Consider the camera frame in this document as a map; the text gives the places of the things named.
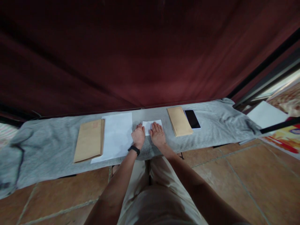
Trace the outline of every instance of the terracotta floor tile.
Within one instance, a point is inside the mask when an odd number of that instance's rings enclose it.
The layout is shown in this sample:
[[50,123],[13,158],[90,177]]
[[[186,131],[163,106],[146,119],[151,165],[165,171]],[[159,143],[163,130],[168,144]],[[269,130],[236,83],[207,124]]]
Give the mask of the terracotta floor tile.
[[265,145],[227,158],[271,224],[300,224],[300,179]]
[[265,219],[249,197],[225,159],[193,168],[229,205],[252,224],[266,224]]
[[15,225],[23,211],[34,185],[16,190],[0,200],[0,221],[3,225]]
[[182,153],[183,158],[190,167],[210,161],[222,156],[222,153],[217,148],[200,148]]
[[271,150],[276,156],[278,156],[295,174],[300,177],[300,160],[290,156],[289,154],[273,147],[268,143],[264,145]]
[[219,148],[220,148],[220,150],[222,151],[222,153],[224,155],[227,155],[229,153],[236,152],[236,151],[241,150],[243,148],[247,148],[247,147],[249,147],[251,145],[255,145],[255,144],[260,144],[262,142],[263,141],[260,140],[260,139],[255,139],[255,140],[250,141],[250,142],[248,142],[244,145],[239,145],[238,143],[234,143],[234,144],[224,145],[224,146],[221,146]]
[[21,220],[26,223],[95,200],[108,183],[109,167],[39,183]]
[[35,223],[36,225],[54,225],[54,224],[68,224],[68,225],[83,225],[87,219],[90,211],[92,210],[94,204],[84,206],[79,209],[60,214],[56,217],[43,220],[41,222]]

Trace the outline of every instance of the tile grout line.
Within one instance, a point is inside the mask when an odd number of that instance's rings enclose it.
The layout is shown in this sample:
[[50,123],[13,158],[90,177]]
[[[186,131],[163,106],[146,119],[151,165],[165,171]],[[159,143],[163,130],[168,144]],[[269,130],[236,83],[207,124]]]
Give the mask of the tile grout line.
[[262,209],[259,207],[259,205],[257,204],[257,202],[255,201],[255,199],[253,198],[253,196],[251,195],[251,193],[248,191],[247,187],[245,186],[245,184],[243,183],[242,179],[239,177],[239,175],[237,174],[237,172],[235,172],[234,168],[232,167],[232,165],[230,164],[230,162],[225,158],[225,160],[227,161],[229,167],[231,168],[231,170],[233,171],[233,173],[237,176],[238,180],[240,181],[240,183],[242,184],[243,188],[246,190],[247,194],[249,195],[249,197],[252,199],[252,201],[254,202],[254,204],[256,205],[257,209],[260,211],[261,215],[264,217],[264,219],[266,220],[268,225],[271,225],[271,223],[269,222],[268,218],[266,217],[266,215],[263,213]]
[[85,202],[85,203],[82,203],[82,204],[79,204],[79,205],[76,205],[76,206],[73,206],[73,207],[70,207],[70,208],[61,210],[61,211],[59,211],[59,212],[50,214],[50,215],[48,215],[48,216],[41,217],[41,218],[38,218],[38,219],[36,219],[36,220],[32,220],[32,221],[23,223],[22,225],[31,225],[31,224],[35,224],[35,223],[41,222],[41,221],[43,221],[43,220],[46,220],[46,219],[50,219],[50,218],[59,216],[59,215],[61,215],[61,214],[68,213],[68,212],[70,212],[70,211],[72,211],[72,210],[79,209],[79,208],[82,208],[82,207],[87,206],[87,205],[90,205],[90,204],[95,204],[97,201],[98,201],[98,199],[96,199],[96,200],[90,200],[90,201],[87,201],[87,202]]
[[29,195],[29,197],[28,197],[28,199],[27,199],[27,202],[26,202],[26,204],[24,205],[24,208],[23,208],[23,210],[22,210],[22,213],[21,213],[21,215],[20,215],[20,217],[19,217],[19,219],[18,219],[16,225],[19,225],[19,224],[20,224],[21,219],[22,219],[24,213],[25,213],[26,210],[27,210],[27,206],[28,206],[30,200],[32,199],[32,197],[33,197],[33,195],[34,195],[34,193],[35,193],[35,189],[37,188],[37,185],[38,185],[38,183],[36,183],[35,186],[33,187],[32,191],[31,191],[31,193],[30,193],[30,195]]
[[212,160],[210,160],[210,161],[203,162],[203,163],[200,163],[200,164],[198,164],[198,165],[192,166],[191,168],[194,168],[194,167],[197,167],[197,166],[201,166],[201,165],[206,164],[206,163],[214,162],[214,161],[217,161],[217,160],[222,159],[222,158],[226,158],[227,156],[234,155],[234,154],[239,153],[239,152],[243,152],[243,151],[245,151],[245,150],[248,150],[248,149],[250,149],[250,148],[252,148],[252,147],[256,147],[256,146],[261,145],[261,144],[262,144],[262,143],[254,144],[254,145],[248,146],[248,147],[246,147],[246,148],[242,148],[242,149],[240,149],[240,150],[237,150],[237,151],[235,151],[235,152],[228,153],[228,154],[226,154],[226,155],[224,155],[223,152],[221,151],[221,149],[218,147],[217,149],[221,152],[222,156],[217,157],[217,158],[214,158],[214,159],[212,159]]
[[287,168],[292,174],[294,174],[297,178],[300,179],[300,177],[298,176],[298,174],[296,174],[280,157],[278,157],[271,149],[268,148],[267,145],[264,146],[277,158],[277,160],[284,165],[285,168]]

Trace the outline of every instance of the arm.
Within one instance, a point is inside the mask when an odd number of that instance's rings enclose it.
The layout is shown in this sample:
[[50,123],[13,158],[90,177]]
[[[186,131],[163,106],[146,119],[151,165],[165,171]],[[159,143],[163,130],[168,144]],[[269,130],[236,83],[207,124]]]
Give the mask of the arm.
[[150,136],[153,143],[171,164],[182,185],[208,224],[249,223],[221,199],[205,180],[173,152],[166,143],[162,126],[156,123],[152,124]]
[[[145,128],[139,124],[131,136],[133,145],[141,149],[145,140]],[[137,153],[130,150],[94,205],[85,225],[117,224],[136,158]]]

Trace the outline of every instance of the maroon backdrop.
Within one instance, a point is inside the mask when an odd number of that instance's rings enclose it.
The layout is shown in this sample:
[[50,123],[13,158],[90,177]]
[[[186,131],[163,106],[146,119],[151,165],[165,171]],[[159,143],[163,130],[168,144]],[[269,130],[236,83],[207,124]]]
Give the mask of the maroon backdrop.
[[34,43],[0,34],[0,102],[42,116],[226,97],[300,27],[298,0],[0,7]]

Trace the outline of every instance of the small white paper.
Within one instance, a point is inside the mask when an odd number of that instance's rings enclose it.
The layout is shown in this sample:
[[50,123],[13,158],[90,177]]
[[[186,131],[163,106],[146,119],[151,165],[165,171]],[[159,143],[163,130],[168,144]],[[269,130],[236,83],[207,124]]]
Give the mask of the small white paper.
[[152,129],[151,124],[152,123],[158,123],[159,125],[163,126],[162,121],[161,120],[154,120],[154,121],[143,121],[143,127],[145,127],[145,135],[149,136],[149,130]]
[[103,155],[93,158],[91,163],[126,156],[132,145],[131,112],[103,116],[102,119],[105,119]]

